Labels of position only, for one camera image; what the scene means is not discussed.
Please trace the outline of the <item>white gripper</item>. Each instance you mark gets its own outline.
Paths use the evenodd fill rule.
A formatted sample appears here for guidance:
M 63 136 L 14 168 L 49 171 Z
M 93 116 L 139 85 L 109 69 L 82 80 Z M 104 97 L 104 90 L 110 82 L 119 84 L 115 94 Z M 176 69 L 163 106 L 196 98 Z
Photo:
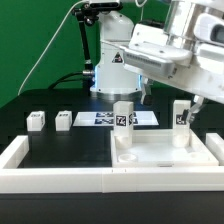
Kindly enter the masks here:
M 152 104 L 152 80 L 195 94 L 186 118 L 191 124 L 207 99 L 224 104 L 224 47 L 199 43 L 190 51 L 167 45 L 167 39 L 162 29 L 137 24 L 123 47 L 124 67 L 145 76 L 142 105 Z

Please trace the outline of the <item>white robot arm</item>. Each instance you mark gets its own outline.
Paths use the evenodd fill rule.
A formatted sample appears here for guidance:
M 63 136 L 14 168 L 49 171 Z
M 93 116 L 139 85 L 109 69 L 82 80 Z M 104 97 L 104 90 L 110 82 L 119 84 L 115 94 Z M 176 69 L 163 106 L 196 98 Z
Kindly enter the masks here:
M 147 93 L 151 80 L 224 104 L 224 0 L 171 0 L 164 24 L 133 24 L 118 13 L 122 0 L 89 0 L 99 12 L 98 97 Z

